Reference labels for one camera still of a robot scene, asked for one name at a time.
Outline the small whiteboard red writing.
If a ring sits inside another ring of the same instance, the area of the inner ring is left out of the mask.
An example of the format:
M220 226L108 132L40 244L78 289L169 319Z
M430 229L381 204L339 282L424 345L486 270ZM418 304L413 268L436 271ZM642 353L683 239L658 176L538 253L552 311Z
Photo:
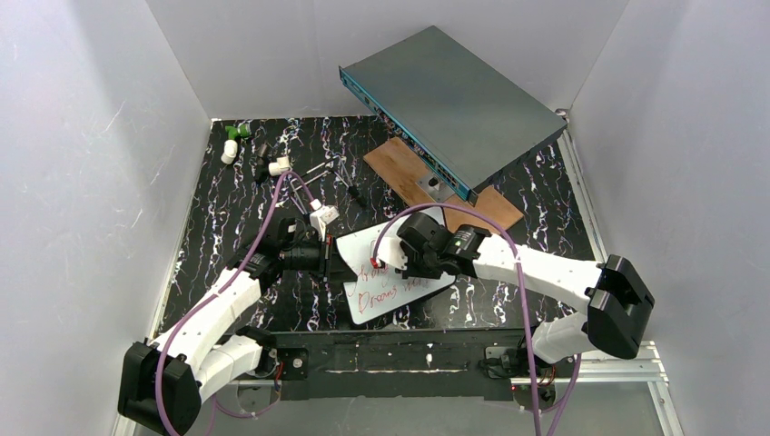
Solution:
M406 220L406 217L400 217L390 228L385 223L380 223L337 239L341 258L356 274L355 281L343 284L350 316L356 325L362 325L410 302L439 292L457 280L455 275L447 273L443 273L438 279L404 279L389 265L380 269L372 266L371 252L378 236L384 235L378 254L388 254L396 245L397 231Z

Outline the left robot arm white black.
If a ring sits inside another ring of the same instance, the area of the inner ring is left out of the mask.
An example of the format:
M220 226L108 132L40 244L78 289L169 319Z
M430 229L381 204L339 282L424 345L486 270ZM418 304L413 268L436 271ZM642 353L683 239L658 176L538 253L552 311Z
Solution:
M274 211L187 314L155 339L130 346L123 357L119 414L161 435L184 435L207 399L258 369L274 337L253 327L232 336L226 331L286 271L316 273L327 282L356 279L327 231L338 216L334 206L305 215Z

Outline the white pipe elbow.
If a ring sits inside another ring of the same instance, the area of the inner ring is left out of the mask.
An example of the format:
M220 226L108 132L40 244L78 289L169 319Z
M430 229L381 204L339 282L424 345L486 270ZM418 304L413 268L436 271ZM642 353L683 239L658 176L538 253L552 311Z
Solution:
M231 165L235 162L239 154L239 144L235 140L227 140L223 144L221 161L225 165Z

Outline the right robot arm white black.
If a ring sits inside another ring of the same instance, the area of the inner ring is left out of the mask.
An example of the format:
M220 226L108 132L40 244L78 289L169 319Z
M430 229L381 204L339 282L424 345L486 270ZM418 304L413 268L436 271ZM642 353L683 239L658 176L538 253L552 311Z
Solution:
M409 215L394 235L382 239L377 266L405 278L444 274L498 282L523 282L529 291L563 302L573 313L542 322L525 340L537 363L553 364L574 354L601 351L618 359L638 356L655 298L628 259L603 263L509 245L500 234L463 224L452 232L426 213Z

